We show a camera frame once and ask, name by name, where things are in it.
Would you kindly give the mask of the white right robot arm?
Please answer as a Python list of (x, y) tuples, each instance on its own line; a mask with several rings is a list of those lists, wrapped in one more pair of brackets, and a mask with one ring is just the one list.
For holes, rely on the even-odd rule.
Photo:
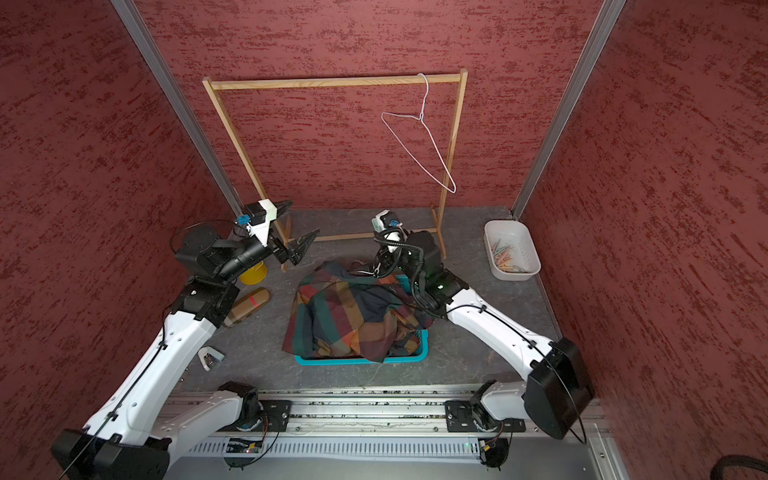
[(391, 222), (377, 228), (373, 239), (379, 246), (375, 274), (401, 271), (421, 310), (472, 333), (520, 376), (513, 383), (492, 381), (475, 394), (478, 427), (529, 420), (561, 440), (583, 425), (581, 415), (594, 397), (594, 387), (576, 344), (540, 335), (493, 307), (444, 266), (430, 232), (408, 231)]

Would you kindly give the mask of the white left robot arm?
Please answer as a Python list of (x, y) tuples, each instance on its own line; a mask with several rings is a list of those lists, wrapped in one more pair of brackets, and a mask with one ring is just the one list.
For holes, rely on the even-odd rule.
[(282, 241), (272, 225), (292, 206), (260, 200), (245, 207), (226, 239), (202, 222), (172, 241), (176, 260), (190, 277), (169, 306), (152, 345), (110, 399), (78, 430), (63, 430), (52, 455), (69, 479), (161, 479), (180, 456), (224, 427), (266, 431), (255, 388), (227, 382), (208, 399), (165, 427), (155, 422), (190, 362), (225, 323), (239, 295), (237, 279), (269, 257), (300, 263), (318, 233)]

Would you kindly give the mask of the white wire hanger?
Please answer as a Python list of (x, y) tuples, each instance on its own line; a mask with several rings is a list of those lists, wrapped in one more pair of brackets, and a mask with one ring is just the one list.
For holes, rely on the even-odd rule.
[(380, 113), (380, 120), (407, 158), (421, 172), (436, 183), (444, 193), (455, 194), (456, 182), (449, 172), (442, 149), (438, 146), (426, 122), (426, 107), (431, 91), (430, 81), (424, 73), (418, 73), (416, 77), (424, 87), (417, 111), (415, 113), (383, 111)]

